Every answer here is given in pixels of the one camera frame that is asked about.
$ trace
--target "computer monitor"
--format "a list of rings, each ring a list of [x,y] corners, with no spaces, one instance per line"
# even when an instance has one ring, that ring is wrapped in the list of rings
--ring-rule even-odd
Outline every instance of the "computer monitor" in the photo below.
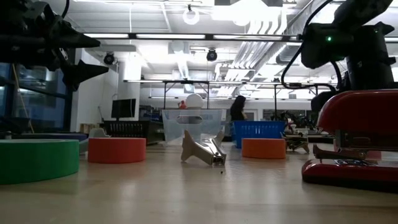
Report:
[[[114,100],[112,118],[133,118],[136,115],[136,99]]]

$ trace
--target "white ball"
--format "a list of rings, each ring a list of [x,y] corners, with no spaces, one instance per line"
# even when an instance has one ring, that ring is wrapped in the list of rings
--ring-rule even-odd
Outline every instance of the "white ball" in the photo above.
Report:
[[[200,109],[203,106],[203,99],[199,94],[193,93],[185,101],[187,108]]]

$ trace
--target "security camera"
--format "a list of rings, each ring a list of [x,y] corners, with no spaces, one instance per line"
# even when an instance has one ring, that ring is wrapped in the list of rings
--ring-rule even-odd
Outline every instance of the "security camera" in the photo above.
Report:
[[[210,49],[209,52],[207,53],[207,61],[209,62],[214,62],[217,60],[217,53],[215,49]]]
[[[104,63],[107,65],[114,65],[114,64],[116,64],[116,62],[118,62],[118,60],[116,60],[116,58],[114,57],[114,53],[107,52],[104,57]]]

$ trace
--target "green tape roll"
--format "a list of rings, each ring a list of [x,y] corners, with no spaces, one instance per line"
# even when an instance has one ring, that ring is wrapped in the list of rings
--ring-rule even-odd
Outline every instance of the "green tape roll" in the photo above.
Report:
[[[78,170],[77,140],[0,140],[0,184],[49,180]]]

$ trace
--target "blue plastic basket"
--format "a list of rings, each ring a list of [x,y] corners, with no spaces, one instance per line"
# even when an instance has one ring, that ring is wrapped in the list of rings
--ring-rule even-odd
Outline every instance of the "blue plastic basket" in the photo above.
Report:
[[[281,139],[285,129],[283,121],[233,121],[229,125],[232,141],[238,149],[242,148],[242,139]]]

